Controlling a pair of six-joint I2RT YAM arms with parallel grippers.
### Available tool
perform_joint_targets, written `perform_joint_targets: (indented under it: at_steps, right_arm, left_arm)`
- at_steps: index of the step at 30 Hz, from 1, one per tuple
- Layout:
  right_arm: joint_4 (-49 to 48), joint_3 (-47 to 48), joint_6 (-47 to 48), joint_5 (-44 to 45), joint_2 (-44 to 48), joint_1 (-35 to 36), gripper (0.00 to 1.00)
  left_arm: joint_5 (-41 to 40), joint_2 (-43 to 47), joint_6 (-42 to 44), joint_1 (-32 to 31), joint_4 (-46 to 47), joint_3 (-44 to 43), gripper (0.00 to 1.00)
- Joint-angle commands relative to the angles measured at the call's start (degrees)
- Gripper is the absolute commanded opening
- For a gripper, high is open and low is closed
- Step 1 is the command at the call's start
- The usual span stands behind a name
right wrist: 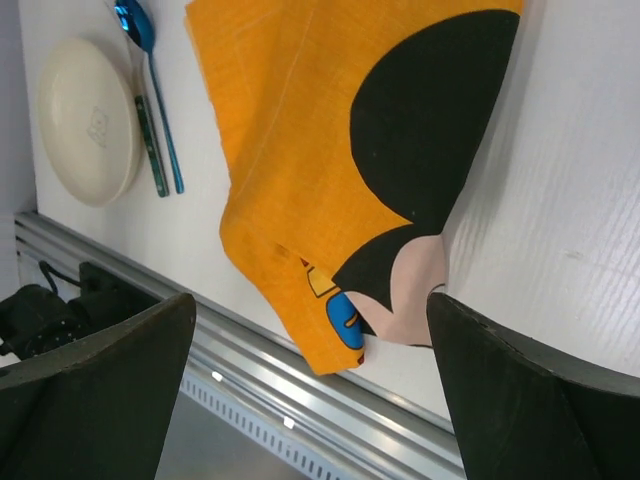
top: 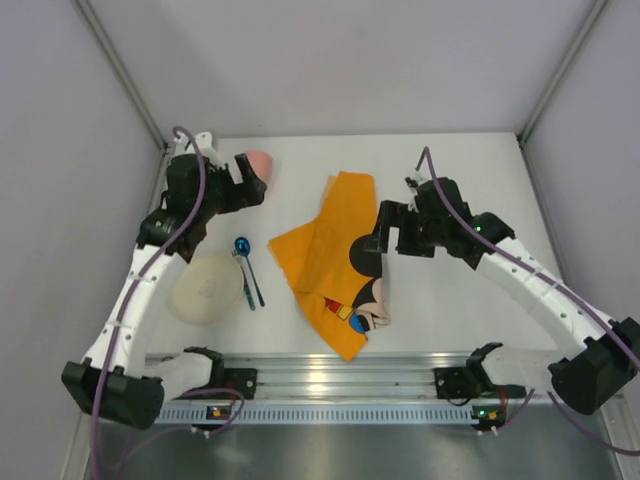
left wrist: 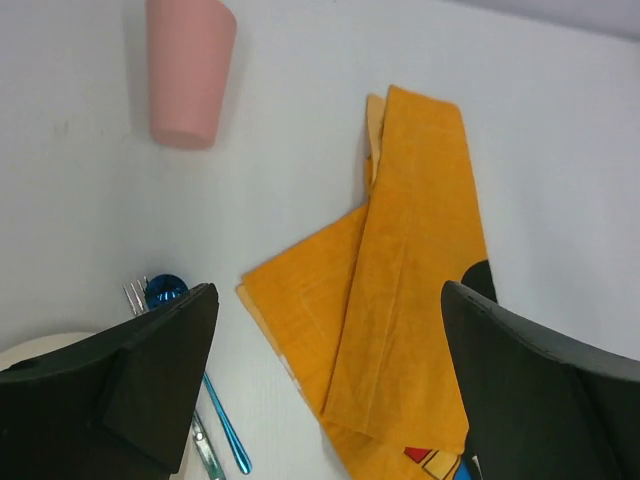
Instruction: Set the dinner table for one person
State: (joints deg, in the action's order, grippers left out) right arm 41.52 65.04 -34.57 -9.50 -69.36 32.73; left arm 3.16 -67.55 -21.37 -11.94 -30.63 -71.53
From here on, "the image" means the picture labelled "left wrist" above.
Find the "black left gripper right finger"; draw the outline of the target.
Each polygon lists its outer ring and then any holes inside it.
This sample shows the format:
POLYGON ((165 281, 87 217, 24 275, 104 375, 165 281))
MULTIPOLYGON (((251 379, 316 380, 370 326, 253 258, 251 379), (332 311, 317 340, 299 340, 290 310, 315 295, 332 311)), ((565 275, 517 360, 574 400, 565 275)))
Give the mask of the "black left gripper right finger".
POLYGON ((445 283, 442 315, 485 479, 636 479, 639 363, 445 283))

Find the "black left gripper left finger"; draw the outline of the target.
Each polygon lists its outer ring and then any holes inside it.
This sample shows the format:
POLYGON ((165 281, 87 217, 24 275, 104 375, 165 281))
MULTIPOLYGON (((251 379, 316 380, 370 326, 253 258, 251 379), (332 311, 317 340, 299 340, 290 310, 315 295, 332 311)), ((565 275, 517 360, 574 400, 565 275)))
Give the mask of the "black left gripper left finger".
POLYGON ((219 310, 212 283, 1 372, 4 479, 179 472, 219 310))

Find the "cream round plate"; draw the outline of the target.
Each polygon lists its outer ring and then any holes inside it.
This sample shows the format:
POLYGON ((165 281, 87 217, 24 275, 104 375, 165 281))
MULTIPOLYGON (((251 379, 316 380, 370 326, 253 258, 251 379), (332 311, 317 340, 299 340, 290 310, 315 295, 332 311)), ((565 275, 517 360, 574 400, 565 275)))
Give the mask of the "cream round plate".
POLYGON ((93 336, 93 333, 72 332, 48 335, 25 341, 1 353, 1 370, 4 371, 14 364, 67 347, 91 336, 93 336))

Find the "silver fork patterned handle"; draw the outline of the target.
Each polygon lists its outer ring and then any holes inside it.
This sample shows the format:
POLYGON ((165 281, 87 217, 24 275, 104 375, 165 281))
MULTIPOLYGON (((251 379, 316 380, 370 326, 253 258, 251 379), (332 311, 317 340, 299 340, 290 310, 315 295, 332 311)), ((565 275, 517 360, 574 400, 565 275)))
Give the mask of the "silver fork patterned handle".
MULTIPOLYGON (((185 282, 172 274, 161 274, 151 280, 144 277, 143 280, 123 284, 122 289, 135 316, 169 304, 188 291, 185 282)), ((223 468, 197 411, 194 411, 190 432, 192 444, 208 477, 225 479, 223 468)))

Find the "orange cartoon mouse placemat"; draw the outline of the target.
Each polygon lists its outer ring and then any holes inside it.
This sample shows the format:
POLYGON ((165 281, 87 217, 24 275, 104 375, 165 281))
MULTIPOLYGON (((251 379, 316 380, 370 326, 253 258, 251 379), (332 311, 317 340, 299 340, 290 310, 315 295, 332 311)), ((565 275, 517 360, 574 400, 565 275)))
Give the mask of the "orange cartoon mouse placemat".
POLYGON ((352 478, 461 479, 440 295, 487 260, 462 114, 394 86, 366 118, 365 204, 237 293, 352 478))

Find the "pink plastic cup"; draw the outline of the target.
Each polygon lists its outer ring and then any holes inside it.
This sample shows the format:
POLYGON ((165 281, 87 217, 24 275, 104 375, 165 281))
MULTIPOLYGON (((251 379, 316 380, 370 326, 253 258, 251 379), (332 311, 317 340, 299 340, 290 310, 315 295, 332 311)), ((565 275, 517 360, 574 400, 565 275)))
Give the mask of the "pink plastic cup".
POLYGON ((158 144, 204 150, 215 143, 237 21, 222 2, 146 3, 149 129, 158 144))

